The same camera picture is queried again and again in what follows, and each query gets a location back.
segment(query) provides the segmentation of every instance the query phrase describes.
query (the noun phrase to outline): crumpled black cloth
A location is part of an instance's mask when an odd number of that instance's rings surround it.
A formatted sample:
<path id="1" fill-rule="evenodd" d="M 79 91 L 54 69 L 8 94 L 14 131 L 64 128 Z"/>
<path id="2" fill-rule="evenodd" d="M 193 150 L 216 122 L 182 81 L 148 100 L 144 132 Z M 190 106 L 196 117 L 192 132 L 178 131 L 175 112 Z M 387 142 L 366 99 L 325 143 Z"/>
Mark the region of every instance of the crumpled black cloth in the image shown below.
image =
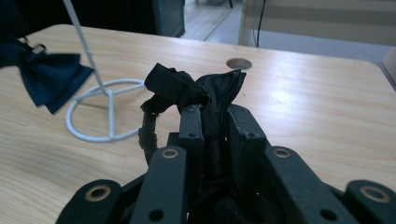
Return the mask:
<path id="1" fill-rule="evenodd" d="M 79 54 L 48 54 L 43 45 L 31 48 L 16 37 L 0 39 L 0 68 L 16 65 L 36 106 L 56 113 L 93 69 L 79 63 Z"/>
<path id="2" fill-rule="evenodd" d="M 250 201 L 235 191 L 229 146 L 225 140 L 229 133 L 228 108 L 241 90 L 245 76 L 241 70 L 234 70 L 194 81 L 185 72 L 157 63 L 146 78 L 146 87 L 155 93 L 141 106 L 146 113 L 158 115 L 171 105 L 177 105 L 179 111 L 188 105 L 202 105 L 205 185 L 190 208 L 189 224 L 261 223 L 260 216 L 252 212 L 254 206 Z M 146 136 L 156 137 L 153 130 L 140 131 L 140 140 Z M 155 150 L 152 147 L 156 147 L 156 143 L 145 151 Z"/>

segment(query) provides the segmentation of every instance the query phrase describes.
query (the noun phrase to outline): light wood table surface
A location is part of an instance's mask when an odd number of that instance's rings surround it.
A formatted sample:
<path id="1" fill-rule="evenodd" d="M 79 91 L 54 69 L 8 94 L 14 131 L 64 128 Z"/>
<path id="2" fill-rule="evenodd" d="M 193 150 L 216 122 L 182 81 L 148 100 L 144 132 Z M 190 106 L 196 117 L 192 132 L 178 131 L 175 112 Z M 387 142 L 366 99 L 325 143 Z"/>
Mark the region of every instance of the light wood table surface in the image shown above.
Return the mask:
<path id="1" fill-rule="evenodd" d="M 326 183 L 344 189 L 370 179 L 396 190 L 396 93 L 372 63 L 241 46 L 85 28 L 104 80 L 145 79 L 155 63 L 196 79 L 225 73 L 231 58 L 252 62 L 235 104 L 248 108 L 273 145 L 297 151 Z M 29 36 L 49 52 L 80 52 L 74 27 Z M 88 64 L 85 57 L 82 63 Z M 52 116 L 35 108 L 17 67 L 0 70 L 0 223 L 53 223 L 76 190 L 95 179 L 124 185 L 147 170 L 137 137 L 106 144 L 78 140 L 64 124 L 66 105 Z M 95 85 L 85 83 L 83 90 Z M 141 89 L 116 97 L 117 131 L 141 124 Z M 84 133 L 106 134 L 106 98 L 78 107 Z M 172 107 L 157 123 L 159 146 L 177 132 Z"/>

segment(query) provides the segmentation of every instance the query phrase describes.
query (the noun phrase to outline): black cable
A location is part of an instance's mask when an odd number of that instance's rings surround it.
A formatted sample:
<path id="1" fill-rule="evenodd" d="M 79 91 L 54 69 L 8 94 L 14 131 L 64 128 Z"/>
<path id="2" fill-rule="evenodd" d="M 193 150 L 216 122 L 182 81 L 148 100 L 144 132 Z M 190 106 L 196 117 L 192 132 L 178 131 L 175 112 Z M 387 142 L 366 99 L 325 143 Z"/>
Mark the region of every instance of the black cable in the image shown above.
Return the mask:
<path id="1" fill-rule="evenodd" d="M 253 26 L 254 26 L 256 24 L 256 0 L 253 0 L 253 18 L 255 19 L 254 24 L 253 24 Z M 256 41 L 256 34 L 254 33 L 254 31 L 255 31 L 254 28 L 251 29 L 253 40 L 254 40 L 254 46 L 256 46 L 257 41 Z"/>
<path id="2" fill-rule="evenodd" d="M 257 29 L 257 41 L 256 41 L 256 48 L 259 47 L 259 42 L 260 42 L 260 29 L 262 28 L 262 15 L 264 14 L 264 8 L 265 8 L 265 0 L 262 3 L 262 14 L 260 15 L 260 22 L 259 22 L 259 28 Z"/>

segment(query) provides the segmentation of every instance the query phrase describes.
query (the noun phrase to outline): black cloth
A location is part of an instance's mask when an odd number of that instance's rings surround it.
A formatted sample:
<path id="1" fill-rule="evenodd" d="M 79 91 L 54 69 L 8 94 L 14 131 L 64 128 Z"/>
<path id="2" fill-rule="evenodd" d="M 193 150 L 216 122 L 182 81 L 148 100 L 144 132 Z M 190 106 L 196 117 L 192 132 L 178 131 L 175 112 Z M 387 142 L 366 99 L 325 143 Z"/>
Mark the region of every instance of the black cloth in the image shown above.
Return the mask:
<path id="1" fill-rule="evenodd" d="M 179 111 L 188 105 L 204 105 L 210 99 L 205 89 L 195 83 L 189 74 L 159 63 L 148 74 L 145 85 L 155 95 L 141 108 L 151 114 L 160 114 L 171 105 L 177 105 Z"/>
<path id="2" fill-rule="evenodd" d="M 0 0 L 0 13 L 0 68 L 18 66 L 35 105 L 56 113 L 93 70 L 79 63 L 79 54 L 48 54 L 44 45 L 20 41 L 25 26 L 12 0 Z"/>

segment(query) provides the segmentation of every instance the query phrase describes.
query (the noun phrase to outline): circular wire base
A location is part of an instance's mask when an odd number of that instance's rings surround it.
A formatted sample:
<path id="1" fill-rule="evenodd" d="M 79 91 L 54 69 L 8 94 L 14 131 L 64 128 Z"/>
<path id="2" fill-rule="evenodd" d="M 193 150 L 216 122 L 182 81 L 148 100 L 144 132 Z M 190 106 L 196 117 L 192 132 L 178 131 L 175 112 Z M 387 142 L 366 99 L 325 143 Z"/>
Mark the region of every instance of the circular wire base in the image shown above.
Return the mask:
<path id="1" fill-rule="evenodd" d="M 67 110 L 65 121 L 66 121 L 66 126 L 67 129 L 71 134 L 73 134 L 76 138 L 79 138 L 84 141 L 88 142 L 97 142 L 97 143 L 105 143 L 105 142 L 114 142 L 118 140 L 125 139 L 127 137 L 130 137 L 132 135 L 137 134 L 138 130 L 140 127 L 137 127 L 135 129 L 132 129 L 131 131 L 125 132 L 125 133 L 120 133 L 120 134 L 114 134 L 114 107 L 113 107 L 113 96 L 117 94 L 121 94 L 127 91 L 133 91 L 139 88 L 144 87 L 144 81 L 139 80 L 139 79 L 133 79 L 133 78 L 123 78 L 123 79 L 116 79 L 116 80 L 111 80 L 108 82 L 103 83 L 104 87 L 109 87 L 113 85 L 120 85 L 120 84 L 134 84 L 133 86 L 129 86 L 126 88 L 123 88 L 121 90 L 117 91 L 112 91 L 110 89 L 105 89 L 106 93 L 104 93 L 99 85 L 94 86 L 90 88 L 89 90 L 85 91 L 82 93 L 80 96 L 75 97 L 73 103 L 70 105 L 69 109 Z M 107 136 L 91 136 L 87 134 L 80 133 L 77 131 L 72 122 L 73 118 L 73 112 L 79 105 L 79 103 L 89 97 L 93 97 L 96 95 L 101 95 L 104 94 L 108 98 L 108 135 Z"/>

